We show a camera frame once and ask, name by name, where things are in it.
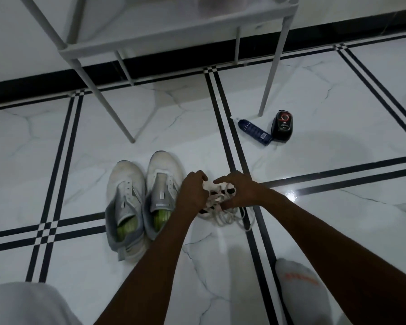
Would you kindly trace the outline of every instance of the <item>marble floor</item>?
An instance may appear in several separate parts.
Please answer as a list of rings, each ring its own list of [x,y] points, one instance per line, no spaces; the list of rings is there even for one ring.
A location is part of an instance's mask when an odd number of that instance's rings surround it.
[[[160,149],[185,173],[250,173],[406,273],[406,33],[283,54],[257,117],[270,61],[105,89],[132,145],[89,91],[1,105],[0,283],[51,284],[95,322],[135,265],[106,240],[108,176],[122,159],[145,171]],[[232,120],[269,130],[279,109],[294,118],[285,144],[259,145]],[[248,233],[194,220],[166,324],[288,324],[273,265],[311,264],[269,213],[247,212]]]

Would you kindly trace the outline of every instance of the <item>blue plastic bottle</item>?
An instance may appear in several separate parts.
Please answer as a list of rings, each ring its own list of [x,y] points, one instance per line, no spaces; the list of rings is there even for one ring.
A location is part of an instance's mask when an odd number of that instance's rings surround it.
[[[256,139],[261,144],[267,146],[272,141],[272,136],[260,129],[258,126],[255,126],[253,123],[247,120],[239,120],[238,122],[239,129],[248,134],[249,136]]]

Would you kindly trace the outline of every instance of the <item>foot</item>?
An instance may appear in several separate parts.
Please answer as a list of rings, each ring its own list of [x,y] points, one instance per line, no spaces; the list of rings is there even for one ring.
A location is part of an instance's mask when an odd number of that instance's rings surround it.
[[[154,240],[170,218],[183,180],[180,165],[169,153],[158,151],[152,155],[147,174],[148,192],[143,206],[149,239]]]
[[[278,259],[275,271],[295,325],[332,325],[328,292],[312,270],[297,262]]]
[[[108,179],[105,223],[108,244],[118,253],[119,261],[144,253],[142,203],[145,178],[137,165],[118,162]]]

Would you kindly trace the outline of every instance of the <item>white shoelace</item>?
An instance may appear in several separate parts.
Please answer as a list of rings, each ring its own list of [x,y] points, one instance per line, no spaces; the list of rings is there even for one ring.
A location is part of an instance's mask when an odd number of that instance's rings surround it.
[[[216,189],[209,191],[210,195],[206,202],[206,207],[200,211],[198,217],[204,220],[213,220],[218,226],[223,227],[233,222],[236,222],[240,228],[245,231],[250,231],[255,222],[255,215],[250,227],[245,229],[243,223],[244,217],[248,214],[246,208],[240,208],[241,216],[238,216],[238,207],[228,210],[222,210],[220,204],[224,201],[231,199],[236,195],[236,190],[232,184],[227,184],[225,189],[218,185]]]

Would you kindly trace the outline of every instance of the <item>finger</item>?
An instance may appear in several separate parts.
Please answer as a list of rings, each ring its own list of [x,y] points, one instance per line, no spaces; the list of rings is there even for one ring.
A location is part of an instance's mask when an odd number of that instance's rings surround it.
[[[207,181],[207,175],[202,171],[202,170],[198,170],[196,172],[196,174],[198,174],[199,176],[202,177],[203,181]]]
[[[219,177],[218,179],[215,179],[213,181],[214,184],[220,184],[222,182],[230,182],[232,184],[234,184],[234,179],[232,176],[232,173],[228,174],[228,175],[223,175],[222,177]]]
[[[227,201],[225,201],[225,202],[222,202],[220,205],[221,205],[221,208],[223,209],[223,210],[227,210],[227,209],[231,209],[231,208],[234,208],[234,207],[236,207],[237,205],[236,205],[236,201],[237,201],[237,199],[235,198],[235,197],[233,197],[233,198],[231,198],[231,199],[229,199],[229,200],[227,200]]]

